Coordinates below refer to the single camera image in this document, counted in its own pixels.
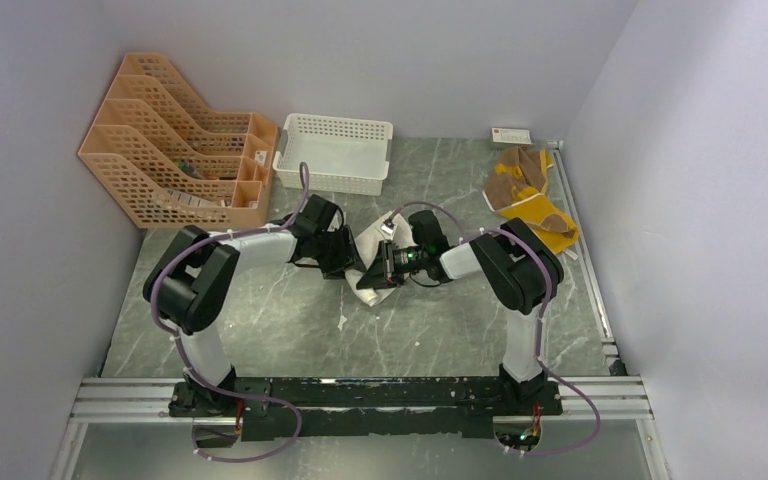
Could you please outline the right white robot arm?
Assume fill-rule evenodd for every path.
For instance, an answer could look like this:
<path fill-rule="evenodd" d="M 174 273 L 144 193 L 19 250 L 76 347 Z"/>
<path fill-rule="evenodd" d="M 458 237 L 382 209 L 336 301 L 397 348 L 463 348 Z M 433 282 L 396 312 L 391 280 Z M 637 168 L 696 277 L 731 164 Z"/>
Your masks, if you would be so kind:
<path fill-rule="evenodd" d="M 427 288 L 436 288 L 473 274 L 486 279 L 501 306 L 507 309 L 506 349 L 500 366 L 499 398 L 510 413 L 522 414 L 533 406 L 548 385 L 542 360 L 543 321 L 548 302 L 564 278 L 555 254 L 519 219 L 497 229 L 461 240 L 453 246 L 437 216 L 421 210 L 407 219 L 411 241 L 402 246 L 394 235 L 403 231 L 384 219 L 374 256 L 356 274 L 359 293 L 378 294 L 423 274 Z"/>

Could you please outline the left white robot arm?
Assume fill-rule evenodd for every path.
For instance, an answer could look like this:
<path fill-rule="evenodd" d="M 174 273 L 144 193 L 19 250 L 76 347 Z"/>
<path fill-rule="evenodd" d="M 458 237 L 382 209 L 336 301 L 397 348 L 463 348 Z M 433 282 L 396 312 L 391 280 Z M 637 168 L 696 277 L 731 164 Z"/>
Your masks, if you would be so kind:
<path fill-rule="evenodd" d="M 277 222 L 251 230 L 183 227 L 144 283 L 158 325 L 180 347 L 197 403 L 211 415 L 228 413 L 237 400 L 236 372 L 215 323 L 231 281 L 239 268 L 272 264 L 316 268 L 330 280 L 362 262 L 343 210 L 313 195 Z"/>

